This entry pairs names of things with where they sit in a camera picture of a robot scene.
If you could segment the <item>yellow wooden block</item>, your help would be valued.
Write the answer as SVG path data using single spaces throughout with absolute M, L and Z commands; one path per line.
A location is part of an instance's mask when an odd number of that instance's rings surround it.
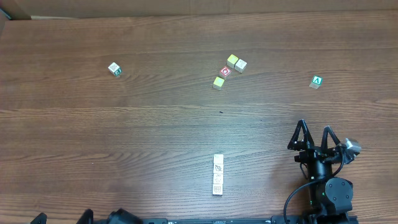
M 223 154 L 215 154 L 213 157 L 213 162 L 215 164 L 223 164 L 224 163 L 224 155 Z

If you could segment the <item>white block red side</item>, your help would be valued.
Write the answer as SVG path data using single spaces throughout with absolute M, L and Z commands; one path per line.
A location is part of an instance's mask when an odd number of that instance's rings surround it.
M 223 174 L 224 173 L 224 165 L 223 164 L 213 164 L 213 173 L 214 174 Z

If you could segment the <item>white block green edge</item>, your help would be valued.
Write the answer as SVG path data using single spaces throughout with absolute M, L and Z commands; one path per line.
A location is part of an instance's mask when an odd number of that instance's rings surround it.
M 219 173 L 213 174 L 213 183 L 223 185 L 224 175 Z

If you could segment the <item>white wooden number block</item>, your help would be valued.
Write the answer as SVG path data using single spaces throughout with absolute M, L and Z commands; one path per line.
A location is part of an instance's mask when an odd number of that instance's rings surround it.
M 223 184 L 213 184 L 212 192 L 213 192 L 213 195 L 222 196 Z

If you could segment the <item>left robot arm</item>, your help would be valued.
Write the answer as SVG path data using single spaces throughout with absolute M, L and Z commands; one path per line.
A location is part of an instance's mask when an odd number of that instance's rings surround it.
M 91 209 L 85 210 L 83 215 L 76 224 L 143 224 L 143 220 L 139 217 L 120 208 L 115 212 L 111 212 L 106 219 L 95 220 L 94 213 Z

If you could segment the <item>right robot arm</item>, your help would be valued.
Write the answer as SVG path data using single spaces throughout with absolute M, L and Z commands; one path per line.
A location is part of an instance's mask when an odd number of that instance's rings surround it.
M 294 157 L 307 183 L 295 189 L 284 204 L 285 223 L 356 223 L 348 216 L 353 209 L 353 184 L 339 178 L 343 166 L 355 160 L 362 147 L 359 142 L 347 138 L 341 142 L 330 126 L 323 129 L 320 146 L 316 146 L 306 122 L 298 121 L 287 149 L 298 151 Z M 294 195 L 308 188 L 312 210 L 296 220 L 287 216 L 287 207 Z

